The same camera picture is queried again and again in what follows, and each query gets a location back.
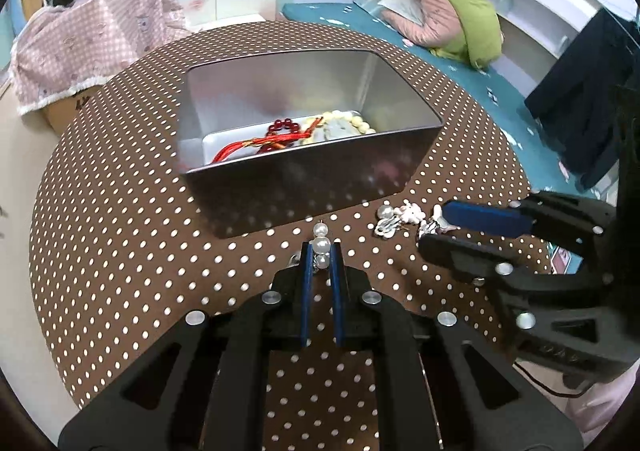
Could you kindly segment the brown cardboard box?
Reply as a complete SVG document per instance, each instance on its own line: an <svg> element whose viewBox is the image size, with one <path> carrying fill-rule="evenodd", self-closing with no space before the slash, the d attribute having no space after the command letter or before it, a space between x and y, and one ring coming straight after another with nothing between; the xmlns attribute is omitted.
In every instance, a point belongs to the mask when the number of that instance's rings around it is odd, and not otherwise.
<svg viewBox="0 0 640 451"><path fill-rule="evenodd" d="M57 136L61 136L77 113L100 89L101 85L92 86L43 107L42 114Z"/></svg>

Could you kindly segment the silver metal tin box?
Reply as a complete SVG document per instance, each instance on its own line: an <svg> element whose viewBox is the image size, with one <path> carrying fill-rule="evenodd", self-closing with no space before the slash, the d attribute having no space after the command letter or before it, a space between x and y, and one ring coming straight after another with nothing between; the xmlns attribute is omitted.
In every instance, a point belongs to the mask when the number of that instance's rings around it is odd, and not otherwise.
<svg viewBox="0 0 640 451"><path fill-rule="evenodd" d="M316 50L193 65L178 164L217 237L235 237L410 182L442 119L382 55Z"/></svg>

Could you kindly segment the dark hanging garment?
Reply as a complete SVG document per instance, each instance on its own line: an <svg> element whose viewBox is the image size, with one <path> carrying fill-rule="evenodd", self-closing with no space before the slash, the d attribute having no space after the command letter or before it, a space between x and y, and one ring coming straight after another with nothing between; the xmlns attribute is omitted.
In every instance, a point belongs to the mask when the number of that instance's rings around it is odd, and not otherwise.
<svg viewBox="0 0 640 451"><path fill-rule="evenodd" d="M639 88L639 29L602 8L525 98L578 189L595 186L618 159L615 86Z"/></svg>

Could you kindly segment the white low cabinet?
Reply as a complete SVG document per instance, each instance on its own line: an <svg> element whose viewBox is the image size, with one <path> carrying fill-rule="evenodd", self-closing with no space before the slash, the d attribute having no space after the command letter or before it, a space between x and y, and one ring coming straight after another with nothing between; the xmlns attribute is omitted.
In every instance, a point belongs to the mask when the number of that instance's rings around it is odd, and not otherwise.
<svg viewBox="0 0 640 451"><path fill-rule="evenodd" d="M58 377L32 303L29 227L38 185L58 137L39 115L21 116L1 88L1 367L18 400L55 439L76 413Z"/></svg>

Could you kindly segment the green blanket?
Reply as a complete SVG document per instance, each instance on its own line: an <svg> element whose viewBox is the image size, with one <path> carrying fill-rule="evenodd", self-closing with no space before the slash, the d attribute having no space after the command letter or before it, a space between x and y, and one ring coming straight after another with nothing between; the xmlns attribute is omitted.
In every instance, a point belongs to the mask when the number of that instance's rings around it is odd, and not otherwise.
<svg viewBox="0 0 640 451"><path fill-rule="evenodd" d="M457 33L431 54L468 63L475 70L486 68L502 55L502 33L495 7L488 0L448 0L460 22Z"/></svg>

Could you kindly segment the teal bed mattress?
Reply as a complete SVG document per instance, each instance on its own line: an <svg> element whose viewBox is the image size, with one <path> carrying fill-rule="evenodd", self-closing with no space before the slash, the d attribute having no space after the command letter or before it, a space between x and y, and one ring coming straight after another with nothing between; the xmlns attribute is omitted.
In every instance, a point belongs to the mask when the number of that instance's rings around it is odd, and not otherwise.
<svg viewBox="0 0 640 451"><path fill-rule="evenodd" d="M288 3L283 16L290 21L333 25L383 39L432 64L469 93L491 117L509 142L529 181L539 190L602 198L597 189L578 189L579 179L566 169L559 155L542 143L534 122L525 116L524 96L493 68L474 70L460 61L439 58L401 36L390 24L356 3Z"/></svg>

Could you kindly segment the silver white flower brooch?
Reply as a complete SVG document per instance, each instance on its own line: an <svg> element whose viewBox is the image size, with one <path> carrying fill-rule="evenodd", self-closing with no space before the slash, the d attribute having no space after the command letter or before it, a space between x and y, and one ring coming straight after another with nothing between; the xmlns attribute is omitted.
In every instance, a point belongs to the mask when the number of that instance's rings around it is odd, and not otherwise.
<svg viewBox="0 0 640 451"><path fill-rule="evenodd" d="M417 203L404 200L398 207L390 204L381 205L376 211L378 221L372 228L373 234L382 239L391 239L399 230L416 227L416 237L420 239L427 234L444 234L459 229L444 217L442 206L436 204L427 214Z"/></svg>

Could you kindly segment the pink checkered cloth cover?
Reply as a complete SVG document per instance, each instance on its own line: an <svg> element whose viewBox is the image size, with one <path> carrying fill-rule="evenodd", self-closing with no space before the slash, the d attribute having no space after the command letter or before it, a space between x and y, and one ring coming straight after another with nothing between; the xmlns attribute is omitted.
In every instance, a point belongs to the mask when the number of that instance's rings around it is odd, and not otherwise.
<svg viewBox="0 0 640 451"><path fill-rule="evenodd" d="M178 0L85 0L38 10L14 39L9 80L24 116L190 35Z"/></svg>

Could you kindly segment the pink quilted jacket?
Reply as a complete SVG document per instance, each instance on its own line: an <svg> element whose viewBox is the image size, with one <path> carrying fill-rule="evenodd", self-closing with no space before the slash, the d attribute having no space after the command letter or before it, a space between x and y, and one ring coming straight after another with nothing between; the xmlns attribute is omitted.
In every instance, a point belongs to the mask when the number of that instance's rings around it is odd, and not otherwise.
<svg viewBox="0 0 640 451"><path fill-rule="evenodd" d="M392 10L383 10L382 18L414 44L427 48L442 48L462 33L456 10L449 0L416 0L422 23L416 24Z"/></svg>

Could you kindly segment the white pearl ornament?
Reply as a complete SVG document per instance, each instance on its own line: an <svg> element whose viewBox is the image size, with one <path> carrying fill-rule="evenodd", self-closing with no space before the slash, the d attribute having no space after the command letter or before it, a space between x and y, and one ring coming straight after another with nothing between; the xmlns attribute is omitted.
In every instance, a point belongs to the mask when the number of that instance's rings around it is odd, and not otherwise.
<svg viewBox="0 0 640 451"><path fill-rule="evenodd" d="M312 234L314 234L311 240L311 249L314 253L314 267L318 270L326 270L330 265L332 245L329 239L329 227L320 221L312 228Z"/></svg>

